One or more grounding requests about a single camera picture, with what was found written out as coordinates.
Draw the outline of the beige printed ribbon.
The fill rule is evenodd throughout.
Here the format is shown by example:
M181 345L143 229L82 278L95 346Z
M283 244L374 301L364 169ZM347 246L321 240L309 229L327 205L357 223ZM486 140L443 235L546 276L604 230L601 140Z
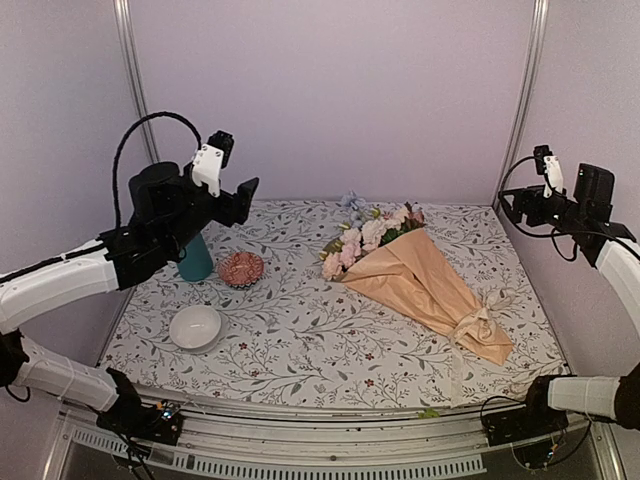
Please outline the beige printed ribbon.
M451 347L451 405L463 404L464 358L461 350L473 352L477 357L502 366L513 350L513 343L493 314L509 307L515 299L511 288L499 288L490 291L481 306L466 315L448 334Z

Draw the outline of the peach wrapping paper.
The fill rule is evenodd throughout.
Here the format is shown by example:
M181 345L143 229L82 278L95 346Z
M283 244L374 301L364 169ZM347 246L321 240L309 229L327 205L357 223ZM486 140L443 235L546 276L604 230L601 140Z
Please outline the peach wrapping paper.
M446 338L488 294L478 299L422 229L366 255L341 282Z

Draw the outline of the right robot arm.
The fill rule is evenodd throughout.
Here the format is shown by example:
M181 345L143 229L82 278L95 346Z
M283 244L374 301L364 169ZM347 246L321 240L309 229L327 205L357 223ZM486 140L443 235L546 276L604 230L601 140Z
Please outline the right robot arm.
M504 175L497 194L509 223L523 235L555 242L569 237L574 253L583 255L609 283L631 320L639 323L639 244L622 223L610 220L615 176L590 164L579 165L574 193L562 185L559 161L553 155L531 157L541 185L509 189L515 170ZM628 430L639 428L639 368L620 377L545 375L536 378L517 415L517 427L537 436L556 415L572 411L608 420Z

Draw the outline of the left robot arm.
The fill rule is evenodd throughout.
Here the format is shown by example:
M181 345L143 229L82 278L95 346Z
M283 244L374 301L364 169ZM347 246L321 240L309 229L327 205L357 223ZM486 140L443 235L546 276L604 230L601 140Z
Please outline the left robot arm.
M121 374L88 367L24 337L19 328L48 311L85 297L122 291L178 263L186 246L212 221L242 225L259 185L233 193L203 174L201 161L185 167L161 162L129 181L134 211L126 226L101 233L80 248L1 279L1 384L42 390L86 404L128 434L148 426L148 412Z

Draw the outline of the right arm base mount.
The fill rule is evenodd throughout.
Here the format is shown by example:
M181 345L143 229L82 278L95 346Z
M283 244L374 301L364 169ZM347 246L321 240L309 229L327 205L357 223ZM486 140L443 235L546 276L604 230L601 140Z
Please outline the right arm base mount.
M519 403L516 408L486 413L487 404L494 399L506 399L506 397L490 397L482 404L480 410L480 422L490 446L549 435L569 426L568 417L564 411L554 410L545 403L539 406Z

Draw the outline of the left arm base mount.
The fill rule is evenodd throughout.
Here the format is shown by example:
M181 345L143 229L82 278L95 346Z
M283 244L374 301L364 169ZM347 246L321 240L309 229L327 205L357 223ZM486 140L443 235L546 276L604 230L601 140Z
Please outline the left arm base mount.
M167 401L144 405L138 397L120 396L106 411L97 413L96 425L127 438L176 446L184 417Z

